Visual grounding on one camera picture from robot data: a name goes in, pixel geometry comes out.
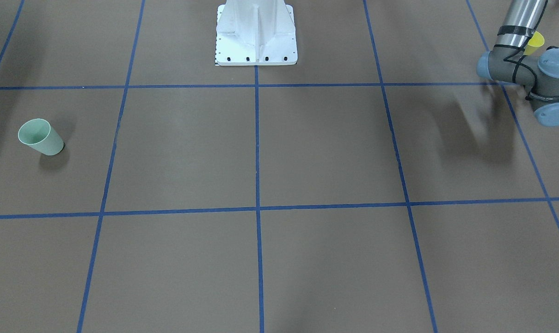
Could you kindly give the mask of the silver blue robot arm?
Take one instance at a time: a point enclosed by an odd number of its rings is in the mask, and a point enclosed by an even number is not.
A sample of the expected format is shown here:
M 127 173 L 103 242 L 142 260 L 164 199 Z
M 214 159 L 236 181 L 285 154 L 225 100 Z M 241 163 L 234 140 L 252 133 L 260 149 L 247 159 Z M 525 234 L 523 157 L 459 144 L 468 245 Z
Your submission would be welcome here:
M 527 51 L 547 5 L 546 0 L 512 1 L 493 48 L 478 59 L 476 73 L 522 86 L 536 120 L 555 127 L 559 126 L 559 47 L 549 47 L 539 56 Z

